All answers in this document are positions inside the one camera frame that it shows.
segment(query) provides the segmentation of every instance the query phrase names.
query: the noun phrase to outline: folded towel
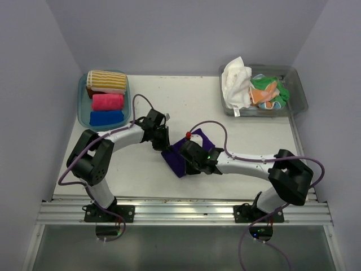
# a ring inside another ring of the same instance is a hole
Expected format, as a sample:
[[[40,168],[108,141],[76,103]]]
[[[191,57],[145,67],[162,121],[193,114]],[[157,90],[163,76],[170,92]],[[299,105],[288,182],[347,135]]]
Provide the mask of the folded towel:
[[[120,123],[124,120],[123,112],[120,110],[115,111],[92,111],[90,112],[91,126],[104,126],[114,123]]]
[[[229,62],[222,73],[222,93],[228,108],[240,116],[239,109],[250,107],[248,89],[252,69],[245,67],[241,57]]]
[[[124,96],[121,94],[94,94],[91,108],[94,111],[122,110]]]
[[[114,91],[125,91],[126,81],[126,75],[121,72],[90,71],[86,78],[86,86],[92,91],[119,94]]]

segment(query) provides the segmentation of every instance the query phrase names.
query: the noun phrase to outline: cloth pile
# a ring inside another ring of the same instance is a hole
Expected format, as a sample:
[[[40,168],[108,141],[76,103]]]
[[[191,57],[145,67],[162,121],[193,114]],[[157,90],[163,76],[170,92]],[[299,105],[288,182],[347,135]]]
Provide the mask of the cloth pile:
[[[91,126],[120,123],[124,120],[122,112],[127,77],[123,73],[90,71],[87,75],[86,90],[92,99],[90,112]]]
[[[264,110],[282,109],[289,92],[277,77],[256,75],[246,67],[241,57],[229,62],[222,73],[222,93],[228,108],[240,116],[242,108],[259,107]]]

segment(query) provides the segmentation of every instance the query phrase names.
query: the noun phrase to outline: black mount base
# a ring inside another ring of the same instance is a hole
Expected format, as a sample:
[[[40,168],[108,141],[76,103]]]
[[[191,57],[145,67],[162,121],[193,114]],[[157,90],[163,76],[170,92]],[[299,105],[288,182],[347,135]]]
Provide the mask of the black mount base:
[[[100,210],[94,203],[84,206],[85,211],[84,222],[88,223],[106,223],[106,222],[117,222],[118,218],[114,215]],[[124,218],[125,222],[133,223],[135,206],[134,205],[116,205],[113,204],[107,209],[110,212],[116,213]]]
[[[262,212],[259,209],[252,208],[251,205],[245,203],[243,205],[235,205],[233,206],[233,215],[235,217],[236,223],[252,223],[253,221],[265,216],[266,213]],[[273,216],[269,217],[262,222],[268,223],[271,222],[271,218],[273,218],[273,223],[283,223],[284,216],[283,212],[279,212],[274,214]]]

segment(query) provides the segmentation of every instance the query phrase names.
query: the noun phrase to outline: rolled towel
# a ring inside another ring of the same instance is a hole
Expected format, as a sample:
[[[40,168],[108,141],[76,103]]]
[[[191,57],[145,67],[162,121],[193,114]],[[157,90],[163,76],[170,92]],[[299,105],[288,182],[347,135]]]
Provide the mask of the rolled towel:
[[[94,111],[122,110],[124,96],[121,94],[94,94],[91,108]]]
[[[90,71],[86,79],[87,89],[112,94],[124,94],[127,78],[121,72]]]
[[[91,126],[104,126],[114,123],[120,123],[124,120],[123,112],[120,110],[115,111],[92,111],[90,112]]]

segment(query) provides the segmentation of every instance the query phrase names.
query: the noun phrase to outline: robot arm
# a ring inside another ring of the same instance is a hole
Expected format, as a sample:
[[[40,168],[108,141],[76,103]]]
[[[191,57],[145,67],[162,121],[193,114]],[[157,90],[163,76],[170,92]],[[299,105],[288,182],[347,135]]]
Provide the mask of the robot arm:
[[[80,136],[71,155],[67,160],[67,167],[92,141],[110,134],[95,144],[72,168],[73,174],[87,183],[88,190],[94,200],[104,209],[112,210],[116,206],[116,199],[111,193],[105,180],[113,152],[126,146],[151,141],[157,151],[170,147],[168,127],[165,125],[168,114],[164,115],[151,109],[146,117],[137,119],[134,125],[129,124],[117,132],[94,132],[86,130]]]
[[[274,158],[294,156],[287,150],[280,150],[276,155],[263,156],[232,153],[232,156],[261,160],[258,163],[235,160],[222,148],[214,148],[207,152],[191,140],[187,140],[179,152],[187,161],[187,165],[194,169],[193,174],[233,173],[270,181],[272,187],[259,193],[252,206],[243,208],[243,216],[248,217],[250,221],[271,213],[286,203],[304,205],[313,177],[313,171],[300,160],[265,162]]]

